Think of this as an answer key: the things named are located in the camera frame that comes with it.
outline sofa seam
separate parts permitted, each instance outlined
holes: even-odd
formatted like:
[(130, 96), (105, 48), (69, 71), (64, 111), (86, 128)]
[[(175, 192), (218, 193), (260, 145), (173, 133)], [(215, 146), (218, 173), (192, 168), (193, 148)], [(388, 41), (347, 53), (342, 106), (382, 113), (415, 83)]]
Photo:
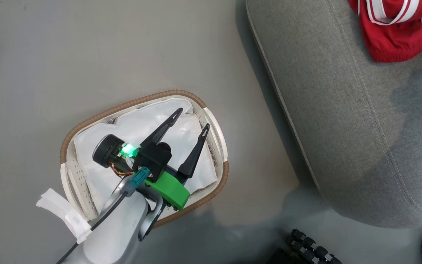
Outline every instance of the sofa seam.
[[(360, 69), (359, 69), (359, 65), (358, 65), (358, 63), (357, 63), (357, 60), (356, 60), (356, 58), (355, 58), (355, 56), (354, 56), (354, 54), (353, 54), (353, 51), (350, 49), (350, 47), (348, 46), (348, 44), (345, 42), (345, 41), (343, 41), (343, 38), (344, 38), (344, 36), (343, 36), (343, 33), (345, 33), (345, 30), (344, 30), (344, 28), (343, 28), (343, 25), (340, 23), (340, 26), (339, 27), (337, 27), (337, 25), (336, 25), (336, 23), (335, 23), (335, 20), (333, 19), (333, 16), (332, 16), (332, 14), (331, 14), (331, 12), (330, 12), (330, 8), (328, 7), (328, 5), (327, 5), (327, 1), (324, 1), (324, 3), (325, 3), (325, 6), (326, 6), (326, 8), (327, 8), (327, 10), (328, 10), (328, 13), (330, 14), (330, 18), (332, 19), (332, 22), (333, 22), (333, 25), (336, 27), (336, 28), (339, 28), (339, 29), (341, 29), (342, 30), (342, 32), (339, 32), (338, 30), (337, 30), (337, 34), (338, 34), (338, 36), (340, 37), (340, 40), (341, 40), (341, 42), (343, 43), (343, 46), (346, 48), (346, 50), (348, 50), (349, 52), (350, 52), (350, 56), (352, 57), (352, 60), (350, 60), (349, 61), (349, 63), (350, 63), (350, 65), (352, 66), (353, 65), (353, 62), (354, 62), (354, 64), (355, 64), (355, 66), (356, 66), (356, 69), (357, 69), (357, 71), (358, 71), (358, 75), (359, 75), (359, 78), (357, 78), (356, 77), (356, 74), (355, 74), (355, 69), (352, 67), (352, 73), (353, 73), (353, 76), (355, 77), (355, 81), (356, 81), (356, 84), (357, 84), (357, 86), (358, 86), (358, 89), (359, 89), (359, 92), (360, 92), (360, 95), (361, 95), (361, 97), (362, 97), (362, 100), (364, 101), (364, 104), (365, 104), (365, 107), (366, 107), (366, 110), (367, 110), (367, 112), (368, 112), (368, 114), (369, 114), (369, 117), (370, 117), (370, 119), (371, 119), (371, 122), (372, 122), (372, 125), (373, 125), (373, 128), (374, 128), (374, 131), (375, 131), (375, 134), (377, 135), (377, 139), (379, 140), (379, 143), (380, 143), (380, 147), (381, 147), (381, 149), (382, 149), (382, 152), (384, 153), (384, 156), (385, 156), (385, 159), (387, 160), (387, 163), (388, 163), (388, 165), (389, 165), (389, 169), (390, 169), (390, 172), (392, 173), (392, 176), (393, 176), (393, 178), (394, 178), (394, 180), (395, 180), (395, 183), (397, 184), (397, 187), (399, 188), (399, 190), (400, 190), (400, 192), (401, 192), (401, 194), (402, 194), (402, 196), (403, 196), (403, 199), (405, 199), (405, 202), (407, 202), (407, 204), (415, 211), (415, 212), (417, 212), (418, 214), (420, 214), (421, 216), (422, 216), (422, 209), (420, 208), (420, 206), (414, 201), (414, 199), (412, 199), (412, 197), (411, 197), (411, 194), (409, 194), (409, 192), (408, 192), (408, 190), (407, 190), (407, 188), (406, 188), (406, 186), (404, 185), (404, 182), (403, 182), (403, 184), (401, 184), (401, 182), (400, 182), (400, 180), (401, 181), (403, 181), (403, 179), (402, 179), (402, 177), (401, 177), (401, 174), (399, 174), (399, 176), (400, 177), (398, 177), (398, 176), (396, 176), (396, 174), (397, 174), (397, 172), (399, 173), (400, 172), (400, 170), (398, 169), (398, 167), (397, 167), (397, 165), (396, 165), (396, 163), (394, 163), (394, 159), (393, 159), (393, 154), (392, 154), (392, 152), (391, 152), (391, 150), (390, 150), (390, 147), (388, 147), (388, 141), (387, 141), (387, 139), (386, 139), (386, 137), (385, 137), (385, 134), (384, 134), (384, 132), (383, 132), (383, 129), (382, 129), (382, 126), (381, 126), (381, 124), (380, 124), (380, 121), (378, 120), (378, 117), (377, 117), (377, 113), (375, 112), (375, 109), (374, 109), (374, 106), (372, 105), (372, 100), (370, 100), (370, 95), (369, 95), (369, 92), (368, 92), (368, 90), (367, 90), (367, 85), (365, 84), (365, 82), (364, 82), (364, 78), (362, 77), (362, 74), (360, 73)], [(338, 20), (340, 19), (339, 18), (339, 16), (338, 16), (338, 13), (336, 12), (336, 10), (335, 10), (335, 8), (334, 8), (334, 6), (333, 6), (333, 1), (332, 0), (330, 0), (330, 3), (331, 3), (331, 5), (332, 5), (332, 9), (333, 9), (333, 12), (335, 13), (335, 16), (338, 18)], [(358, 79), (360, 79), (361, 80), (361, 82), (362, 82), (362, 87), (364, 88), (364, 90), (365, 90), (365, 92), (366, 92), (366, 96), (364, 96), (363, 94), (362, 94), (362, 91), (361, 91), (361, 88), (360, 88), (360, 83), (359, 83), (359, 80)]]

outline white stripe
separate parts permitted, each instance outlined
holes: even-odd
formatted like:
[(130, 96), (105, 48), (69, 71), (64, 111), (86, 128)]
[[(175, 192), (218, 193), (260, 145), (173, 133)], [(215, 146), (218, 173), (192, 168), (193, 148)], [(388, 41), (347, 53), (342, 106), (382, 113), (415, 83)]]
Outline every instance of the white stripe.
[(410, 6), (408, 7), (407, 12), (403, 16), (403, 18), (398, 21), (398, 23), (406, 22), (414, 16), (416, 11), (418, 10), (419, 1), (420, 0), (411, 0), (410, 1)]
[(403, 6), (401, 7), (401, 10), (398, 13), (397, 17), (395, 17), (394, 19), (390, 19), (387, 18), (382, 0), (366, 0), (367, 10), (371, 22), (382, 26), (393, 25), (395, 23), (405, 22), (409, 20), (416, 13), (419, 1), (420, 0), (410, 0), (410, 5), (407, 9), (408, 0), (404, 0)]

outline cable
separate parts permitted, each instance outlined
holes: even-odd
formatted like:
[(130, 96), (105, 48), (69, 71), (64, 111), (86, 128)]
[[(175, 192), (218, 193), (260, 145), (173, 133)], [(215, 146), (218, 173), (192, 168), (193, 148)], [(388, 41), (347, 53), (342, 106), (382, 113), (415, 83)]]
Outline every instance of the cable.
[[(100, 224), (102, 224), (102, 222), (104, 222), (104, 220), (117, 208), (117, 206), (122, 202), (122, 200), (126, 197), (128, 193), (124, 192), (122, 193), (122, 195), (119, 197), (119, 199), (114, 203), (114, 205), (112, 205), (112, 207), (107, 211), (107, 213), (105, 213), (100, 219), (99, 221), (97, 221), (91, 228), (91, 231), (94, 231), (94, 229), (96, 229)], [(75, 243), (67, 252), (66, 254), (64, 254), (64, 256), (56, 263), (56, 264), (61, 264), (63, 263), (63, 261), (65, 261), (65, 259), (76, 249), (76, 247), (79, 246), (78, 243)]]
[(115, 175), (118, 176), (118, 177), (120, 177), (121, 179), (124, 176), (133, 174), (133, 172), (119, 172), (119, 171), (117, 171), (117, 169), (115, 169), (115, 165), (113, 163), (111, 163), (111, 162), (110, 162), (110, 168), (112, 168), (112, 170), (114, 171)]
[(63, 261), (65, 261), (65, 259), (67, 258), (67, 256), (69, 256), (76, 249), (77, 246), (79, 246), (79, 244), (78, 243), (74, 243), (74, 245), (66, 252), (66, 254), (64, 254), (64, 256), (56, 264), (63, 263)]

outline white tape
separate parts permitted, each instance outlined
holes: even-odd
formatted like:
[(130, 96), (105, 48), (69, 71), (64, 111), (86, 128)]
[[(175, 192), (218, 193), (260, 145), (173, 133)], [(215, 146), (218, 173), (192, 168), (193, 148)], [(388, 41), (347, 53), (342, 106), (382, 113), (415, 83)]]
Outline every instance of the white tape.
[(66, 199), (51, 188), (41, 195), (37, 206), (47, 209), (63, 220), (71, 233), (76, 237), (78, 244), (84, 242), (92, 232), (90, 230), (90, 224), (84, 220), (81, 214)]

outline basket handle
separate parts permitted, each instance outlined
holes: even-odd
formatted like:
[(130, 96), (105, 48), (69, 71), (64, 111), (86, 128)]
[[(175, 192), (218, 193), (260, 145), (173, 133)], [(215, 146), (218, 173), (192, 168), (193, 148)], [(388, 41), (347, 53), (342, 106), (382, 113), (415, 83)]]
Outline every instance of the basket handle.
[(69, 184), (69, 179), (68, 179), (68, 172), (67, 172), (68, 168), (66, 168), (66, 163), (63, 163), (61, 165), (60, 168), (60, 175), (62, 177), (62, 184), (63, 184), (63, 189), (65, 191), (66, 194), (66, 198), (69, 201), (69, 203), (74, 207), (74, 209), (80, 214), (82, 215), (82, 217), (84, 217), (84, 219), (87, 221), (87, 217), (86, 214), (82, 211), (82, 209), (79, 207), (79, 204), (76, 201), (76, 198), (73, 194), (73, 191), (71, 189), (71, 185)]
[(213, 113), (208, 109), (208, 107), (203, 108), (204, 112), (208, 116), (209, 122), (211, 127), (213, 128), (214, 132), (216, 133), (219, 140), (217, 140), (218, 147), (221, 149), (222, 157), (224, 161), (227, 161), (227, 145), (226, 140), (224, 140), (224, 135), (222, 133), (221, 127), (219, 126), (216, 117), (214, 117)]

